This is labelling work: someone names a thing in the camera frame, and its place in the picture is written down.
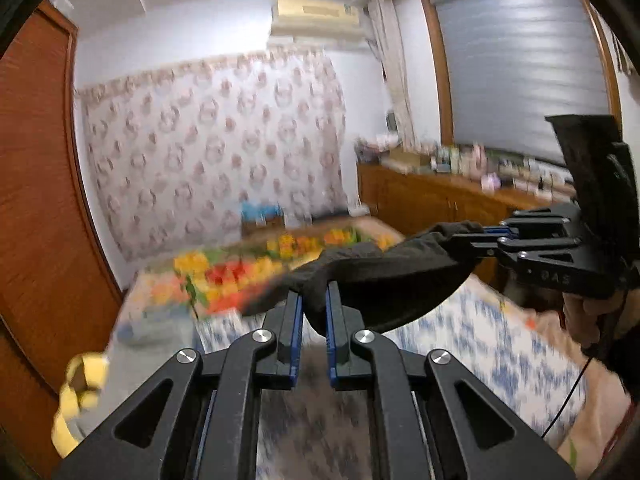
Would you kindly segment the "person's right hand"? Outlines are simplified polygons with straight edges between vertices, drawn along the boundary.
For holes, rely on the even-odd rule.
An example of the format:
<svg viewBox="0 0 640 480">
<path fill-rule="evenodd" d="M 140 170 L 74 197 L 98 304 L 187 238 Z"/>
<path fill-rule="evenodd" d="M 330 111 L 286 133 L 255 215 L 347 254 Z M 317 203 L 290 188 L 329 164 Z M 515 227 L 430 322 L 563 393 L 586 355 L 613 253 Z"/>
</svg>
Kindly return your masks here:
<svg viewBox="0 0 640 480">
<path fill-rule="evenodd" d="M 589 299 L 572 294 L 564 294 L 563 298 L 566 330 L 584 349 L 601 340 L 602 330 L 598 327 L 600 318 L 618 315 L 615 338 L 625 335 L 639 323 L 638 289 L 630 292 L 618 290 L 608 299 Z"/>
</svg>

